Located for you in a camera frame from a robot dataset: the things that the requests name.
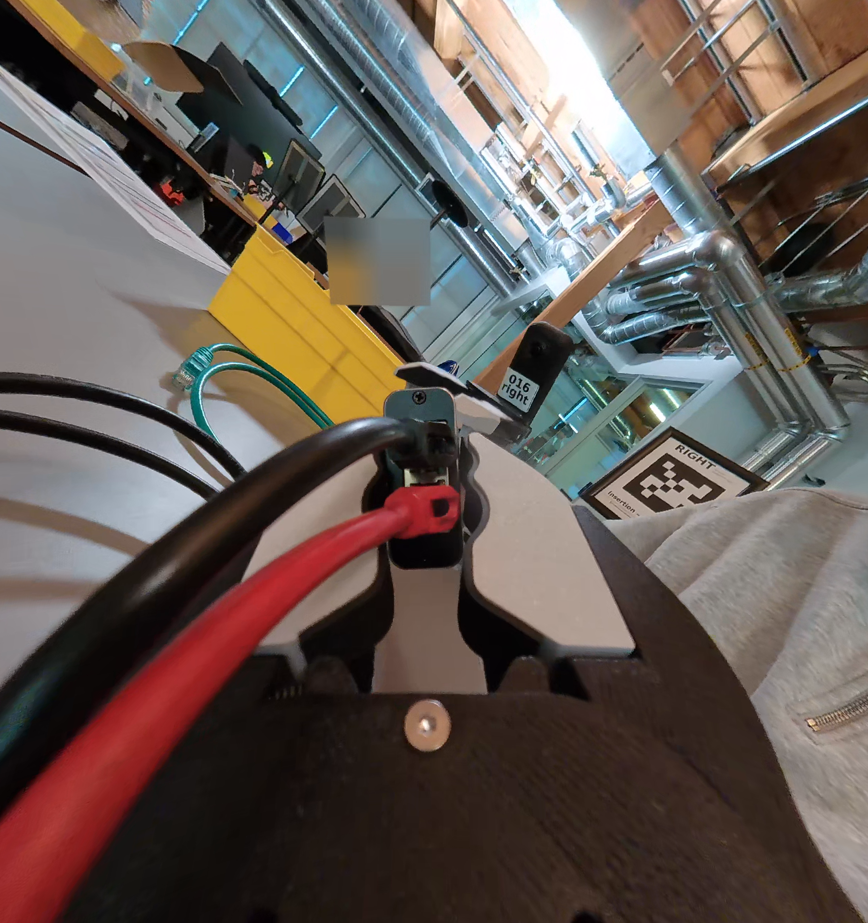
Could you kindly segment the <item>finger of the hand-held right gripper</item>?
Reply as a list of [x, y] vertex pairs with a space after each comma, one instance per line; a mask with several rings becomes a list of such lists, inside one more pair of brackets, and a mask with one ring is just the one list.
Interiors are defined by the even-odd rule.
[[525, 426], [492, 403], [468, 394], [457, 395], [457, 427], [486, 437], [522, 437]]
[[431, 363], [405, 363], [396, 369], [396, 377], [409, 387], [440, 387], [451, 394], [465, 392], [465, 383], [438, 365]]

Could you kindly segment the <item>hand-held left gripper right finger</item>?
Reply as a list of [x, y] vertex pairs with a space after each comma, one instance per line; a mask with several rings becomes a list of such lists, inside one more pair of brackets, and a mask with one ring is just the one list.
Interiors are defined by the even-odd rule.
[[569, 500], [534, 468], [471, 434], [470, 485], [483, 513], [466, 548], [475, 603], [551, 658], [625, 658], [635, 640]]

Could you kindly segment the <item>black network adapter box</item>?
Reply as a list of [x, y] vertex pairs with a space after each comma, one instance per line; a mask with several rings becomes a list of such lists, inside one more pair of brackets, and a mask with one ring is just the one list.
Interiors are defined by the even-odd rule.
[[[399, 420], [422, 423], [441, 423], [448, 426], [453, 436], [458, 433], [455, 405], [452, 395], [440, 387], [405, 388], [392, 393], [385, 401], [384, 415]], [[429, 486], [448, 484], [461, 490], [459, 459], [438, 469], [405, 471], [393, 460], [390, 452], [384, 453], [387, 491], [404, 486]], [[463, 556], [463, 526], [457, 521], [443, 534], [420, 536], [412, 539], [391, 539], [388, 543], [390, 562], [402, 570], [447, 569], [457, 566]]]

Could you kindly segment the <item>grey desk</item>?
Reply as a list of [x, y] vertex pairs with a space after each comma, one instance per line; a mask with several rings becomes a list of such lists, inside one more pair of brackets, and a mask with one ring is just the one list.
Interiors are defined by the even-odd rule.
[[[0, 128], [0, 371], [113, 387], [175, 411], [171, 375], [232, 337], [219, 275], [149, 237], [86, 175]], [[0, 431], [0, 686], [200, 498], [94, 449]]]

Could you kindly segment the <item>yellow plastic bin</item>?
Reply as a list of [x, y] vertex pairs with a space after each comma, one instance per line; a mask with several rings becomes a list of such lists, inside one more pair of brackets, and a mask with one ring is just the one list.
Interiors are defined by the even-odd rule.
[[257, 228], [209, 304], [209, 314], [341, 423], [380, 416], [402, 360], [314, 273]]

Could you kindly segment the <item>wood-framed marker board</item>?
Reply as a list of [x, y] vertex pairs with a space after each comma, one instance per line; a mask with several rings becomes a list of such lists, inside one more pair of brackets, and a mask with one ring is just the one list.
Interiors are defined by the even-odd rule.
[[630, 521], [767, 486], [757, 474], [670, 427], [579, 491], [579, 497], [606, 520]]

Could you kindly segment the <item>silver ventilation pipes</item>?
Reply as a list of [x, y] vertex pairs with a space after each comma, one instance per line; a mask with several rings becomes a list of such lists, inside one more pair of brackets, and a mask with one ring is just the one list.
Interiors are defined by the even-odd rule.
[[769, 283], [678, 145], [646, 175], [684, 237], [627, 264], [601, 288], [639, 301], [640, 287], [651, 283], [658, 296], [699, 303], [776, 423], [743, 466], [770, 489], [792, 484], [846, 439], [850, 421], [788, 315], [868, 304], [868, 249], [849, 271]]

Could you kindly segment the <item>person's grey zip sweatshirt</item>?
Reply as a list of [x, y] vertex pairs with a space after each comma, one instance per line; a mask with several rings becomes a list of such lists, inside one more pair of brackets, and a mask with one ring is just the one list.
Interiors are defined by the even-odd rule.
[[868, 502], [786, 488], [607, 526], [728, 660], [868, 921]]

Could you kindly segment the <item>white printed paper sheet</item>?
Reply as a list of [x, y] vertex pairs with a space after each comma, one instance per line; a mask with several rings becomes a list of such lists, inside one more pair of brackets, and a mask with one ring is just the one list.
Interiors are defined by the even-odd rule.
[[166, 207], [101, 137], [0, 65], [0, 90], [50, 140], [50, 151], [82, 169], [151, 237], [227, 276], [230, 266]]

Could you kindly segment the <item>brown cardboard piece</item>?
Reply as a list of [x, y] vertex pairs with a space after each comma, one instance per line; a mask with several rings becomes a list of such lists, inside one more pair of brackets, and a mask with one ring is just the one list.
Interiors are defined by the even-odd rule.
[[204, 86], [173, 45], [161, 41], [135, 40], [123, 50], [160, 88], [176, 93], [198, 94]]

